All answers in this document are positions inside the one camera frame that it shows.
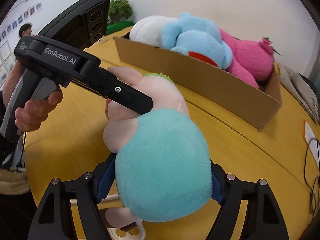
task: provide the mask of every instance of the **cardboard box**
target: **cardboard box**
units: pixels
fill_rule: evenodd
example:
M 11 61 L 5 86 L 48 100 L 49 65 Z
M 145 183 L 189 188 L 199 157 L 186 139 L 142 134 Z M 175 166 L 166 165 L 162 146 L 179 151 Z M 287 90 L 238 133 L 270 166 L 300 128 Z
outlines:
M 261 130 L 282 105 L 275 69 L 258 90 L 230 73 L 170 50 L 114 37 L 120 60 L 150 72 L 163 73 L 175 83 L 202 95 Z

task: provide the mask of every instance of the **hand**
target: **hand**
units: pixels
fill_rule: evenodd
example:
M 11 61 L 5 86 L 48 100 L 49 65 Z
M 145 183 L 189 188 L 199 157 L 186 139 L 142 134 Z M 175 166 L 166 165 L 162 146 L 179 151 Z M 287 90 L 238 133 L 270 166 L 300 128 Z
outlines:
M 7 107 L 13 90 L 22 76 L 25 68 L 19 61 L 16 61 L 3 87 L 3 103 Z M 22 131 L 31 132 L 38 130 L 41 123 L 48 118 L 48 114 L 56 108 L 62 101 L 61 91 L 55 91 L 50 94 L 47 100 L 29 100 L 24 108 L 17 108 L 15 112 L 16 125 Z

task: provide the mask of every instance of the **teal plush body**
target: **teal plush body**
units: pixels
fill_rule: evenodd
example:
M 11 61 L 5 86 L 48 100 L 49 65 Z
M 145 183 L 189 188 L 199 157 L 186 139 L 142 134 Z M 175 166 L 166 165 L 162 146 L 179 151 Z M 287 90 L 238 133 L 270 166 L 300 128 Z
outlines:
M 136 133 L 116 157 L 123 205 L 151 222 L 174 220 L 201 208 L 212 196 L 209 150 L 201 131 L 171 109 L 137 119 Z
M 201 54 L 221 69 L 227 69 L 233 58 L 230 47 L 222 41 L 220 31 L 212 20 L 180 14 L 177 22 L 169 22 L 161 30 L 164 49 L 191 56 Z

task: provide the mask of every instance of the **bolt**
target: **bolt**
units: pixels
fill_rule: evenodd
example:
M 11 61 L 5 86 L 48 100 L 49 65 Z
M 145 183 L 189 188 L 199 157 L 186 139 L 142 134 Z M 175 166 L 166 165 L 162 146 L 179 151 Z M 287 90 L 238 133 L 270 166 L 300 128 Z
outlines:
M 52 185 L 56 185 L 56 184 L 58 184 L 59 182 L 60 182 L 60 179 L 58 179 L 58 178 L 55 178 L 55 179 L 51 180 L 51 184 L 52 184 Z
M 260 179 L 259 183 L 263 186 L 267 185 L 267 181 L 265 179 Z
M 86 172 L 85 174 L 83 174 L 83 177 L 85 179 L 90 179 L 92 177 L 92 173 L 91 172 Z
M 236 176 L 233 175 L 233 174 L 228 174 L 228 175 L 227 175 L 227 179 L 228 179 L 228 180 L 235 180 L 235 179 L 236 179 Z

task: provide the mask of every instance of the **sleeve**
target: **sleeve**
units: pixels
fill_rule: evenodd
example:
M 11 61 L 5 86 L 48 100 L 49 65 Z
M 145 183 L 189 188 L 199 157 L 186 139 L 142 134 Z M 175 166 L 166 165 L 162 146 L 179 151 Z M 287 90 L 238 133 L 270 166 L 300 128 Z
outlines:
M 2 91 L 0 91 L 0 125 L 2 124 L 5 113 L 5 107 L 2 100 Z M 15 143 L 11 143 L 0 134 L 0 165 L 14 151 Z

